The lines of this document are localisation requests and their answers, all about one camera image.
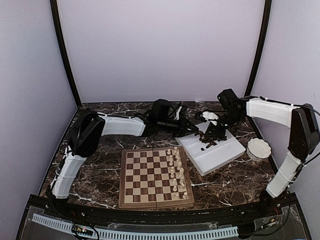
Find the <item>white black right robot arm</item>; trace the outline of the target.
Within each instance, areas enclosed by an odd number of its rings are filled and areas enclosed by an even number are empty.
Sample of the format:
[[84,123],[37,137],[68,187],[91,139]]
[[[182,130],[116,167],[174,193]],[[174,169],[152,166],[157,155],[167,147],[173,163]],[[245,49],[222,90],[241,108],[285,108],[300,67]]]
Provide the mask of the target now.
[[287,191],[302,186],[298,176],[307,178],[307,165],[320,160],[320,113],[310,103],[285,103],[261,96],[236,96],[225,89],[217,96],[221,110],[202,110],[196,119],[208,122],[200,134],[207,146],[225,140],[226,131],[235,130],[246,120],[271,147],[269,163],[274,177],[259,194],[255,213],[266,217]]

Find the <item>white divided plastic tray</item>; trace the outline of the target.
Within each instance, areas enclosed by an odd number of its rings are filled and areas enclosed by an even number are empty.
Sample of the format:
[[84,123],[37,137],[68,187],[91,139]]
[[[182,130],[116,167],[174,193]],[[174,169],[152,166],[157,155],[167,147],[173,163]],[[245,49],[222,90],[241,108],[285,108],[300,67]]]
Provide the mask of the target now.
[[201,176],[205,176],[231,161],[241,157],[246,148],[227,130],[226,140],[216,141],[216,145],[206,148],[207,144],[193,134],[177,137],[176,141]]

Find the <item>wooden chess board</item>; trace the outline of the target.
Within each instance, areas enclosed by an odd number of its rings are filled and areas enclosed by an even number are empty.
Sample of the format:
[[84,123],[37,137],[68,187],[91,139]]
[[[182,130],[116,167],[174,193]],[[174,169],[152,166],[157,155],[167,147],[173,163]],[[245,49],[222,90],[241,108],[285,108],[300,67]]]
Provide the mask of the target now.
[[[188,199],[164,200],[163,177],[167,173],[167,149],[182,148],[186,167]],[[195,202],[184,148],[146,148],[123,150],[118,206],[121,209],[164,209],[192,206]]]

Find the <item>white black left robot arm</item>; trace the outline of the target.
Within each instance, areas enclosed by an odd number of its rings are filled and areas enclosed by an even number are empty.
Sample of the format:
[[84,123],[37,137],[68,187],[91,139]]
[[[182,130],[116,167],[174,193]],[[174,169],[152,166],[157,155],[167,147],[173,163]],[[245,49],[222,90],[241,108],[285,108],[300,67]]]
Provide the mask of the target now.
[[185,111],[186,107],[181,103],[174,107],[165,99],[153,102],[151,109],[145,113],[132,116],[106,114],[92,107],[86,108],[70,130],[64,156],[47,187],[47,197],[54,199],[51,210],[60,218],[69,216],[71,208],[63,200],[68,198],[82,164],[96,152],[102,136],[150,137],[165,132],[180,138],[196,134],[199,128],[185,117]]

